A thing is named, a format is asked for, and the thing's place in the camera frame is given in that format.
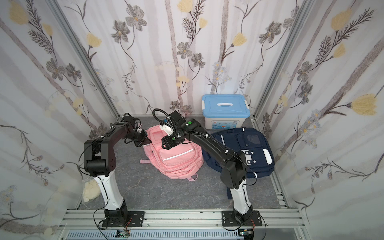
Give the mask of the bag of white pieces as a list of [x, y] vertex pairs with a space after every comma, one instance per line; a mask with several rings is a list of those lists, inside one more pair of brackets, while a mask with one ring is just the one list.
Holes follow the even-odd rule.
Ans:
[[88, 203], [90, 201], [93, 201], [101, 194], [100, 187], [96, 180], [93, 178], [89, 178], [86, 180], [83, 180], [83, 202]]

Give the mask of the navy blue backpack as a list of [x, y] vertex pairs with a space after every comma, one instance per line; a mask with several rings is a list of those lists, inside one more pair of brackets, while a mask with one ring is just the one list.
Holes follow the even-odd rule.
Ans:
[[246, 155], [247, 178], [267, 177], [275, 169], [275, 159], [266, 137], [254, 128], [234, 128], [213, 133], [223, 145]]

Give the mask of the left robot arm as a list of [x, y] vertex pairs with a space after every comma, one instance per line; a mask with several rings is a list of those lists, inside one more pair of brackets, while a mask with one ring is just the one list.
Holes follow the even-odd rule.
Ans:
[[120, 140], [134, 143], [138, 148], [151, 143], [147, 132], [141, 128], [140, 119], [128, 113], [111, 124], [105, 134], [84, 143], [84, 169], [98, 183], [105, 202], [104, 228], [126, 226], [133, 218], [116, 181], [117, 158], [114, 146]]

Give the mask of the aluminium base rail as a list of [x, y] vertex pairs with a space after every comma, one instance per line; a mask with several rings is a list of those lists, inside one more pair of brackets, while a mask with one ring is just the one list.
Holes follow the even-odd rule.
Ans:
[[297, 209], [260, 209], [243, 226], [226, 210], [135, 210], [143, 213], [139, 227], [106, 227], [103, 212], [68, 210], [55, 240], [65, 240], [70, 230], [226, 230], [243, 240], [309, 240], [310, 235]]

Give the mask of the small circuit board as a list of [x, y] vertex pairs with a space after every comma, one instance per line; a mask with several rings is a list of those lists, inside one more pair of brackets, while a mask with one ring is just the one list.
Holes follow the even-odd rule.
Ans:
[[115, 237], [116, 238], [128, 238], [131, 236], [130, 230], [117, 230]]

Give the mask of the white box with blue lid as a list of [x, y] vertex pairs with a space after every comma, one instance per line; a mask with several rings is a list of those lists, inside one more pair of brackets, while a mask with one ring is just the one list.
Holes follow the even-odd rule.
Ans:
[[239, 128], [251, 115], [248, 102], [242, 95], [204, 95], [202, 110], [208, 130]]

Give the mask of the pink backpack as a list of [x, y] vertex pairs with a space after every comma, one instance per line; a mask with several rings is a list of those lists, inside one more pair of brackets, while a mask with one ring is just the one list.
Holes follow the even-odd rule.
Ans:
[[143, 146], [146, 160], [141, 164], [151, 164], [170, 179], [187, 179], [194, 182], [198, 179], [198, 170], [203, 166], [202, 148], [195, 143], [180, 144], [170, 150], [162, 148], [162, 138], [167, 136], [160, 125], [147, 130], [152, 141]]

